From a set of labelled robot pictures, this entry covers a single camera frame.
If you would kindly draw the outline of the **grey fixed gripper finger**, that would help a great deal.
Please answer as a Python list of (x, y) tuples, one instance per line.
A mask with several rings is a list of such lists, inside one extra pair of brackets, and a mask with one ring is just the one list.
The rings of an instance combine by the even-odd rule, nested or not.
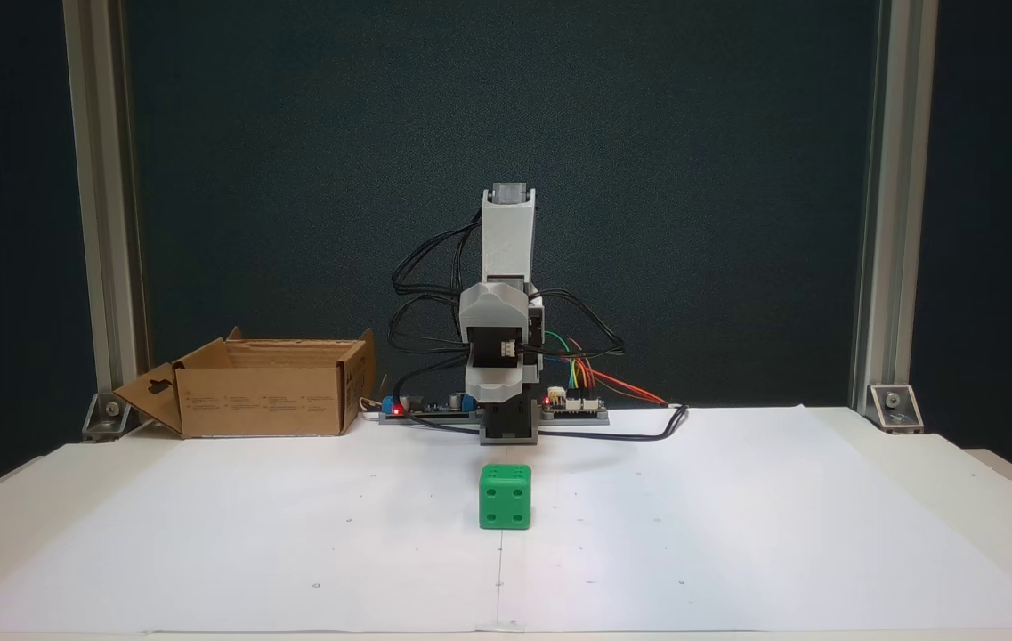
[(466, 394), (481, 404), (502, 404), (523, 391), (523, 374), (466, 374)]

